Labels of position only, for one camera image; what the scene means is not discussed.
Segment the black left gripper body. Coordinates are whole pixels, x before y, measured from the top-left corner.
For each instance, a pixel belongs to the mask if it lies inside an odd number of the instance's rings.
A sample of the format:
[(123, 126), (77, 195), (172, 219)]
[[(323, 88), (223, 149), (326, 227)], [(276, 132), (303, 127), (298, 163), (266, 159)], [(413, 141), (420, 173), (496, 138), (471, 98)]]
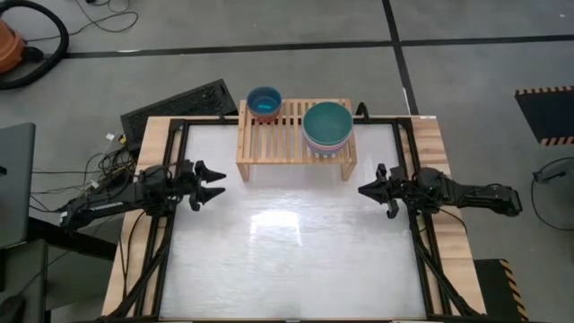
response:
[(171, 194), (179, 199), (188, 196), (188, 203), (193, 211), (199, 211), (197, 200), (199, 184), (194, 173), (194, 163), (184, 160), (177, 164), (175, 178), (171, 181)]

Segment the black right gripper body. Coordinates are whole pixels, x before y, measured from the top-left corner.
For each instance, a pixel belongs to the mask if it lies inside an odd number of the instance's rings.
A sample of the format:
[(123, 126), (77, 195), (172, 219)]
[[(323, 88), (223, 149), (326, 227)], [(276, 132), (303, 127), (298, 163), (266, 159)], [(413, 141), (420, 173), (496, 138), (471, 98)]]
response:
[(412, 211), (414, 209), (414, 191), (412, 183), (403, 177), (400, 172), (402, 169), (400, 167), (394, 167), (391, 169), (391, 176), (387, 176), (387, 168), (384, 163), (380, 163), (376, 170), (377, 179), (387, 180), (387, 194), (389, 196), (389, 202), (387, 205), (387, 218), (395, 219), (398, 215), (400, 207), (398, 206), (398, 200), (401, 200), (406, 206), (407, 211)]

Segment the pink opaque bowl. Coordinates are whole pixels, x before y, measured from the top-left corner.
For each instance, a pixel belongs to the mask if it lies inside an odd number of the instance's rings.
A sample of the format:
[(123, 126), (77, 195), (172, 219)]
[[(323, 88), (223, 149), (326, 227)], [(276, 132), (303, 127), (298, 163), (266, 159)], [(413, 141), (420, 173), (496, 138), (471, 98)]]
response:
[(326, 155), (334, 154), (341, 151), (348, 144), (348, 142), (349, 140), (344, 140), (339, 144), (322, 145), (310, 139), (306, 140), (306, 144), (312, 152)]

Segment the white opaque bowl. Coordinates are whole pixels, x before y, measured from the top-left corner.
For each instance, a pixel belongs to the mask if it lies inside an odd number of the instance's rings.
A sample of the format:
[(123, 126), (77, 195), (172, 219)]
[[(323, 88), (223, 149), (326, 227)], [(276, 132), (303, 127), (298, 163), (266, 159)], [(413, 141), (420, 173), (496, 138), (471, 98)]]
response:
[(338, 144), (329, 144), (329, 145), (325, 145), (325, 144), (319, 144), (317, 142), (315, 142), (313, 139), (311, 139), (308, 134), (306, 132), (303, 132), (304, 138), (307, 142), (307, 144), (312, 148), (312, 149), (316, 149), (316, 150), (321, 150), (321, 151), (331, 151), (331, 150), (335, 150), (335, 149), (340, 149), (343, 146), (346, 145), (346, 143), (349, 141), (352, 133), (350, 133), (349, 135), (347, 135), (340, 143)]

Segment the teal opaque bowl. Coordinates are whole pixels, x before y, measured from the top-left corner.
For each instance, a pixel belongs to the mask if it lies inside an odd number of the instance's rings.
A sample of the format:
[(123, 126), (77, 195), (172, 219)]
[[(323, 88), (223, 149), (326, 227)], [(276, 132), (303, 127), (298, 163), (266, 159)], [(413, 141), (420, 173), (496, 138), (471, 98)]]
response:
[(302, 119), (306, 135), (321, 145), (340, 144), (352, 132), (352, 125), (351, 112), (334, 102), (319, 102)]

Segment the blue translucent plastic bowl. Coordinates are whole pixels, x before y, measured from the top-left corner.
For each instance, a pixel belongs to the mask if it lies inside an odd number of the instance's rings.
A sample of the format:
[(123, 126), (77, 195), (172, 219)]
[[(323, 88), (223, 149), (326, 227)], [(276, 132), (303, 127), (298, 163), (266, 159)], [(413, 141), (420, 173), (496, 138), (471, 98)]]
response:
[(256, 87), (248, 93), (247, 105), (253, 117), (278, 116), (282, 106), (282, 96), (274, 87)]

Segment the wooden slatted shelf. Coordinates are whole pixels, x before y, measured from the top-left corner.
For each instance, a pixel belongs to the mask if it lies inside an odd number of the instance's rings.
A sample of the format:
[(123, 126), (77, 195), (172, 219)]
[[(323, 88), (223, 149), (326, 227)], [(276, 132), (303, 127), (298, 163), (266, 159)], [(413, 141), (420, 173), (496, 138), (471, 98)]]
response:
[(242, 100), (239, 104), (239, 131), (236, 164), (241, 178), (249, 181), (250, 168), (256, 165), (327, 165), (341, 168), (342, 180), (348, 180), (357, 164), (355, 137), (351, 136), (341, 151), (331, 155), (313, 153), (300, 124), (304, 114), (321, 99), (287, 99), (278, 118), (261, 123)]

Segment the black yellow striped mat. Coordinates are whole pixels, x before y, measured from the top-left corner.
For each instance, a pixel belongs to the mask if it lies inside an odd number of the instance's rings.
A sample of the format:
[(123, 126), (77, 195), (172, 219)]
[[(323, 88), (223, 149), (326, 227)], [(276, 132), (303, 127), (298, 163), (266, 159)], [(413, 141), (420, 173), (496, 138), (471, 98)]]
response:
[(488, 316), (497, 319), (529, 320), (508, 260), (476, 259), (474, 267)]
[(516, 90), (515, 100), (539, 144), (574, 144), (574, 86)]

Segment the grey side cabinet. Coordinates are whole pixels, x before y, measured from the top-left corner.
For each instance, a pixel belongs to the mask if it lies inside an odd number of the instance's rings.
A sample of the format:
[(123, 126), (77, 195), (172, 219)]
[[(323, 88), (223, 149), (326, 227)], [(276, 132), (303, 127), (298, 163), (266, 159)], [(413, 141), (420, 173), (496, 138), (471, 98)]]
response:
[(0, 249), (26, 240), (36, 126), (0, 128)]

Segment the orange vacuum cleaner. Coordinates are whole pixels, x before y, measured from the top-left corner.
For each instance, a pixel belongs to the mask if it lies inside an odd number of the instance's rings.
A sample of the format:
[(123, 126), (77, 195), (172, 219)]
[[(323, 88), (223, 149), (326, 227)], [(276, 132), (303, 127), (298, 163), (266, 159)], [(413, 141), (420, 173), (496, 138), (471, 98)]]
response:
[(21, 63), (24, 47), (22, 37), (0, 19), (0, 74), (9, 72)]

